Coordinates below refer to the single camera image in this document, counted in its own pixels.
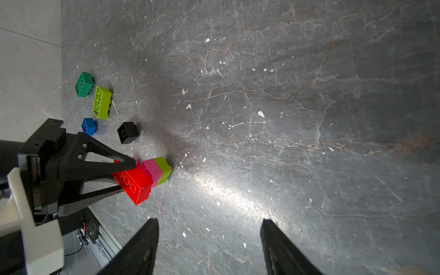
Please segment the magenta lego brick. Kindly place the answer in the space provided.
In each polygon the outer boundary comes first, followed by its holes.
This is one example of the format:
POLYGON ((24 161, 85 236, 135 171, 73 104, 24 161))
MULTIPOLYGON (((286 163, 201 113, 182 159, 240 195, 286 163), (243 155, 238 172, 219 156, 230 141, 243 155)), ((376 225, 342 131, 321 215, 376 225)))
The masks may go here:
POLYGON ((152 180, 151 187, 156 187, 163 175, 163 172, 155 159, 142 161, 140 168, 152 180))

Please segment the dark green lego brick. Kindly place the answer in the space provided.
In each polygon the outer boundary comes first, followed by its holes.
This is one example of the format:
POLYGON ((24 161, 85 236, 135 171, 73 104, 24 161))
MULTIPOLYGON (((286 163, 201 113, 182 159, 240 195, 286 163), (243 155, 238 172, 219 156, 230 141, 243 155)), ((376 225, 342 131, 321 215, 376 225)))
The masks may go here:
POLYGON ((88 72, 81 72, 75 85, 77 97, 87 97, 95 85, 95 78, 88 72))

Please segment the red lego brick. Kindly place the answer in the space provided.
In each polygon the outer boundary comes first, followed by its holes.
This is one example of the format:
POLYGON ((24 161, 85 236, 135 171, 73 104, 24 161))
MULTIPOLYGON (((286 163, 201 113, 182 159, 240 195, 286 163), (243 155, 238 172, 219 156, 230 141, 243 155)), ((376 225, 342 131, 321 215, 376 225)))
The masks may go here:
POLYGON ((133 170, 112 173, 112 176, 135 205, 149 198, 153 181, 142 171, 139 164, 136 164, 133 170))

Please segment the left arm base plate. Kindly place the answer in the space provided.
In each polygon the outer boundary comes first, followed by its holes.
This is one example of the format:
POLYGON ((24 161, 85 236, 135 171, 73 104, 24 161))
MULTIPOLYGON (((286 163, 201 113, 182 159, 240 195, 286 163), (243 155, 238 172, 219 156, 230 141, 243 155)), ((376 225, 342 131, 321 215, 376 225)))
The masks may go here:
POLYGON ((93 244, 99 238, 100 223, 88 207, 66 217, 57 217, 57 220, 62 236, 81 229, 93 244))

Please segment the black lego brick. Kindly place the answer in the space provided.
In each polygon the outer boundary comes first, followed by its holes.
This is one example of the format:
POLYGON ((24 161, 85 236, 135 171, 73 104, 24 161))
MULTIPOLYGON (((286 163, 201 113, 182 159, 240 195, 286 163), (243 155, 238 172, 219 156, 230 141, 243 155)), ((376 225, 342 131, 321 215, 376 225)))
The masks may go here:
POLYGON ((133 122, 123 122, 117 129, 118 136, 121 144, 132 143, 138 136, 139 132, 137 126, 133 122))

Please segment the lime small lego brick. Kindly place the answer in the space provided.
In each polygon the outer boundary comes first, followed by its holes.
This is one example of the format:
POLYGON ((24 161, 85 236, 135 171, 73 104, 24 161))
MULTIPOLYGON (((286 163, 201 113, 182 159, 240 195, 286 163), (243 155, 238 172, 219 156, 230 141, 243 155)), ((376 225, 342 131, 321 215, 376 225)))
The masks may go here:
POLYGON ((160 180, 157 184, 157 186, 158 186, 160 184, 165 183, 168 180, 173 169, 168 164, 167 160, 164 157, 155 158, 154 161, 156 162, 156 164, 158 165, 159 169, 162 172, 162 176, 160 177, 160 180))

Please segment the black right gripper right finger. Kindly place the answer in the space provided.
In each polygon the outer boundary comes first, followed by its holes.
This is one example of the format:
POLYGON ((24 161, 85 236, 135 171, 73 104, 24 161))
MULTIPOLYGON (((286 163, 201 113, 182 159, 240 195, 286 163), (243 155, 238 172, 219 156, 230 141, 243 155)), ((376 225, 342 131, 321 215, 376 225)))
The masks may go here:
POLYGON ((323 274, 272 220, 262 221, 260 236, 269 275, 323 274))

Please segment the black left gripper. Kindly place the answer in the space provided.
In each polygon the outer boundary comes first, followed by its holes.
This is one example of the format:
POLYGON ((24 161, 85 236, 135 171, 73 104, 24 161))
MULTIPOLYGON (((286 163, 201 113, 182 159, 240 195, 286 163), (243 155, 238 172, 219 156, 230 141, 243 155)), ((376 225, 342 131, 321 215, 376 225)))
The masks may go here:
POLYGON ((18 168, 33 215, 67 217, 123 192, 119 185, 81 194, 83 183, 133 170, 136 160, 82 132, 68 134, 63 121, 47 119, 18 150, 18 168))

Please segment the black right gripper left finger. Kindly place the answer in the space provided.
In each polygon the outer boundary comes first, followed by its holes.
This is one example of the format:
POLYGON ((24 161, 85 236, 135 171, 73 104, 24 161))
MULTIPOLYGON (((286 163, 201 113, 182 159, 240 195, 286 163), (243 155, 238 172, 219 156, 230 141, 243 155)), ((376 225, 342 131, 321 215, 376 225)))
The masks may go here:
POLYGON ((98 275, 152 275, 159 241, 159 222, 149 219, 98 275))

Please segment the blue lego brick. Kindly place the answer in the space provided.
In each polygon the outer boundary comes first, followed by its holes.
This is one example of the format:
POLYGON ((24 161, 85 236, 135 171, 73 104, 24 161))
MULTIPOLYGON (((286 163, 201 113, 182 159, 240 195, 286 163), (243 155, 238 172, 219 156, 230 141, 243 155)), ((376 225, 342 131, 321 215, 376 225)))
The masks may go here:
POLYGON ((81 124, 81 129, 83 133, 93 136, 97 131, 97 122, 92 118, 84 118, 81 124))

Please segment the lime green long lego brick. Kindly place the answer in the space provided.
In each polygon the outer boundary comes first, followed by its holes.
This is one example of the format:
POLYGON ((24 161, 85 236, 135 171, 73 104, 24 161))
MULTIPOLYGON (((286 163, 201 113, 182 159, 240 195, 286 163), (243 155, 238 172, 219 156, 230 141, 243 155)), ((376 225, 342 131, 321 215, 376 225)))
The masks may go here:
POLYGON ((106 87, 97 86, 92 112, 97 119, 107 119, 112 99, 112 92, 106 87))

